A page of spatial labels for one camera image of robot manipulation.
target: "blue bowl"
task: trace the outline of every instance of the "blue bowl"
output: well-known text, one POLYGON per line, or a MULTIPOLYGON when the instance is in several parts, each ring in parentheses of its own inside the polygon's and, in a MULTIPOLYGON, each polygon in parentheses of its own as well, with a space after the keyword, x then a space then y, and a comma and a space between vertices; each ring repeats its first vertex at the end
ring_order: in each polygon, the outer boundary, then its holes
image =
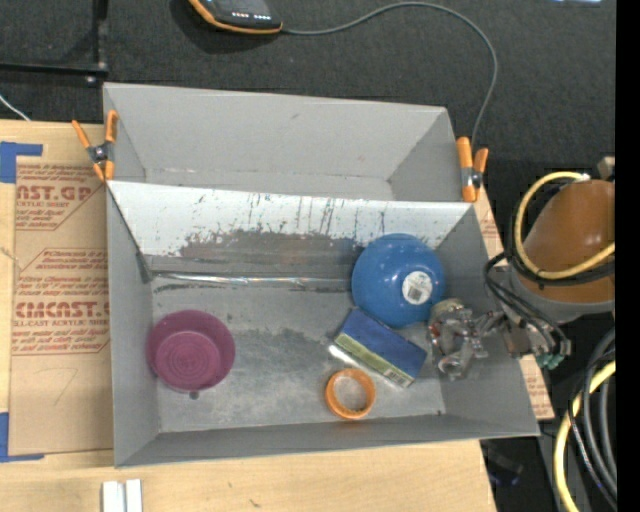
POLYGON ((433 250, 403 233, 371 242, 351 275, 356 306, 392 328, 427 321, 444 287, 442 264, 433 250))

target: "purple cup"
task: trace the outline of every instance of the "purple cup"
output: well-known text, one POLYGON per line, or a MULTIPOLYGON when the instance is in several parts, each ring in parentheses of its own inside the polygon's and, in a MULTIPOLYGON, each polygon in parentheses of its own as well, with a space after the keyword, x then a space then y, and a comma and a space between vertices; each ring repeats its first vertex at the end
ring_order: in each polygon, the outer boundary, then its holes
POLYGON ((187 309, 162 318, 147 337, 146 356, 167 386, 187 393, 224 379, 236 355, 227 327, 204 311, 187 309))

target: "gray bin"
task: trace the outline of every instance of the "gray bin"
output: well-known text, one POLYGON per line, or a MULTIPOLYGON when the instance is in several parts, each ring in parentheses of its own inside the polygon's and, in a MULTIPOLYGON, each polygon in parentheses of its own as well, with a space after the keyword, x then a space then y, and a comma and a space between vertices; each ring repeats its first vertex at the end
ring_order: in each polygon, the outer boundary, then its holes
MULTIPOLYGON (((495 309, 446 109, 292 95, 106 84, 119 116, 107 200, 116 466, 537 435, 502 335, 451 381, 427 363, 407 389, 371 373, 365 420, 323 398, 332 341, 354 307, 367 244, 410 233, 433 248, 446 297, 495 309), (236 361, 194 399, 144 355, 164 315, 222 320, 236 361)), ((402 334, 429 349, 426 327, 402 334)))

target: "tape roll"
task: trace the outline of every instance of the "tape roll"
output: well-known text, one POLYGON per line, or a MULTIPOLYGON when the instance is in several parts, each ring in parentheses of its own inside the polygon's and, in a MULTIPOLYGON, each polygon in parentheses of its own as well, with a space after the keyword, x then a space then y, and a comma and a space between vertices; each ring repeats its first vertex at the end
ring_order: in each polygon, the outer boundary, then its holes
POLYGON ((336 416, 347 420, 359 420, 364 418, 369 414, 369 411, 371 411, 373 403, 376 400, 376 386, 373 379, 362 370, 357 368, 348 368, 346 370, 336 372, 331 376, 329 382, 327 382, 324 396, 329 409, 336 416), (362 389, 364 389, 366 393, 366 402, 362 409, 350 409, 340 402, 336 393, 336 383, 341 378, 352 379, 362 386, 362 389))

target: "orange device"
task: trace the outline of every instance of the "orange device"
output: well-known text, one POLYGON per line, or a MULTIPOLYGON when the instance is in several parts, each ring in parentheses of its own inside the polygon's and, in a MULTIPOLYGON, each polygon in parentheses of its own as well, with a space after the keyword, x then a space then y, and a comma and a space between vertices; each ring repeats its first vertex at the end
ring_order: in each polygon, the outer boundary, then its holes
POLYGON ((189 0, 207 23, 245 34, 276 34, 282 19, 265 0, 189 0))

